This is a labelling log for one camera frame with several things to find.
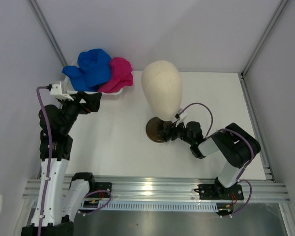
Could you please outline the blue baseball cap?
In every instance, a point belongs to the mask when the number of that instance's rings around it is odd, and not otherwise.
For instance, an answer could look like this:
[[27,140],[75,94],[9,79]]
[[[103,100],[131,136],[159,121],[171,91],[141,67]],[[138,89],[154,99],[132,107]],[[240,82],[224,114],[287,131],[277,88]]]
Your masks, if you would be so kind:
[[111,57],[102,49],[92,49],[79,54],[77,63],[84,73],[89,88],[110,81],[112,77],[110,61]]

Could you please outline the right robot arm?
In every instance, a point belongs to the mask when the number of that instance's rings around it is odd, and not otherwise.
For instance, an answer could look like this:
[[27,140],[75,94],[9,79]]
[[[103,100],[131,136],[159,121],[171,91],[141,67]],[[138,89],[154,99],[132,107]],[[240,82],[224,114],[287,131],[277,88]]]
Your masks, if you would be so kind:
[[235,192],[234,187],[243,172],[261,151],[259,142],[236,123],[229,124],[207,138],[203,136],[201,125],[196,121],[158,125],[156,134],[165,142],[179,138],[188,143],[191,153],[198,159],[221,152],[226,163],[214,181],[213,191],[221,199]]

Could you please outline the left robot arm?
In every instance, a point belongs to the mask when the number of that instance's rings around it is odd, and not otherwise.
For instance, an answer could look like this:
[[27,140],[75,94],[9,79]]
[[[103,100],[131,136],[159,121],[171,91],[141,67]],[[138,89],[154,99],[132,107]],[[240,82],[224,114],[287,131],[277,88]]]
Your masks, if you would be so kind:
[[31,222],[21,230],[23,236],[71,236],[74,219],[84,197],[96,193],[93,173],[76,173],[68,193],[62,195],[73,139],[69,135],[79,115],[98,112],[101,93],[79,91],[62,100],[61,107],[41,105],[39,111],[41,182]]

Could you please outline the white plastic basket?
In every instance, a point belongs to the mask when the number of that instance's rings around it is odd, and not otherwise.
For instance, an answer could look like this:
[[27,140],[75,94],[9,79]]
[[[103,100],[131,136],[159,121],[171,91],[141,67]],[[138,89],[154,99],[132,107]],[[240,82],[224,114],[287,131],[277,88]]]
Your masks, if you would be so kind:
[[[71,63],[72,66],[78,66],[78,63],[77,63],[77,60],[74,60],[72,61]],[[65,87],[66,87],[66,91],[69,95],[72,95],[72,94],[76,94],[77,91],[73,88],[72,84],[71,84],[71,81],[69,79],[68,76],[65,76],[64,78],[64,84],[65,84]],[[112,97],[112,100],[114,99],[118,99],[120,94],[122,93],[123,89],[121,88],[118,92],[115,92],[115,93],[102,93],[102,95],[104,97]]]

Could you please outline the pink baseball cap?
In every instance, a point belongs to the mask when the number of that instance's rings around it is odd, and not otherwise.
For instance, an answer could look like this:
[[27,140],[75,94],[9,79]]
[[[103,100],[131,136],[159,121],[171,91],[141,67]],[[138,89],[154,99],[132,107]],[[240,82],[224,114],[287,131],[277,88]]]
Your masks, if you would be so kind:
[[133,85],[132,65],[124,58],[115,57],[110,61],[112,77],[101,85],[98,92],[115,93],[123,87]]

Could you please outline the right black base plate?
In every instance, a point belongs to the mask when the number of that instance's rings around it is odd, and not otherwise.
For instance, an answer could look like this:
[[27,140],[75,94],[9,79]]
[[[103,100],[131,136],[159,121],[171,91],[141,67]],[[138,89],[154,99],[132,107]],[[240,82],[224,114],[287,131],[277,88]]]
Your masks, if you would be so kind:
[[193,191],[199,194],[200,200],[231,200],[232,196],[237,200],[244,200],[243,190],[239,184],[230,188],[217,184],[198,184]]

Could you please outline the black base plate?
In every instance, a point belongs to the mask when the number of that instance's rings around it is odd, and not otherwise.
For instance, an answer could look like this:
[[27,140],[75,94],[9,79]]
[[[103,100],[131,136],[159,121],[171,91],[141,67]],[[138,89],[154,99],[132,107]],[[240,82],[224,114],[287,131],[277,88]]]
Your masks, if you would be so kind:
[[100,191],[100,192],[90,195],[90,198],[99,198],[99,199],[109,198],[110,195],[106,192],[103,192],[103,190],[111,192],[112,185],[113,184],[111,182],[96,182],[95,189],[93,191]]
[[244,200],[243,190],[239,184],[230,188],[217,184],[198,184],[193,191],[199,194],[200,200],[231,200],[232,196],[237,200]]

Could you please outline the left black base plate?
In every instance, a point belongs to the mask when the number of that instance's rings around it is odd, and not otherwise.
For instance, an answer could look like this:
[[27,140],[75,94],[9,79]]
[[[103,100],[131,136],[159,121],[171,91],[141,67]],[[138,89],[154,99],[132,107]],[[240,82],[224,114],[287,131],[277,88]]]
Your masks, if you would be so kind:
[[95,189],[93,191],[100,191],[100,192],[90,195],[90,198],[99,198],[99,199],[109,198],[110,195],[106,192],[103,192],[103,190],[111,192],[112,185],[113,184],[111,182],[96,182]]

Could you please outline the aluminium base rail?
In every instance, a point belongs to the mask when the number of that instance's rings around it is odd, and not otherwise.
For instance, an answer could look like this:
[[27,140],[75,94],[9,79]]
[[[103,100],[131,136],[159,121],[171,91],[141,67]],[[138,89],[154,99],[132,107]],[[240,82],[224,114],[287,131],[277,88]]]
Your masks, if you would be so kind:
[[[95,176],[96,182],[112,183],[115,201],[192,202],[199,200],[193,191],[198,184],[214,183],[212,179],[165,177],[113,177]],[[251,180],[253,203],[289,203],[291,201],[283,183]]]

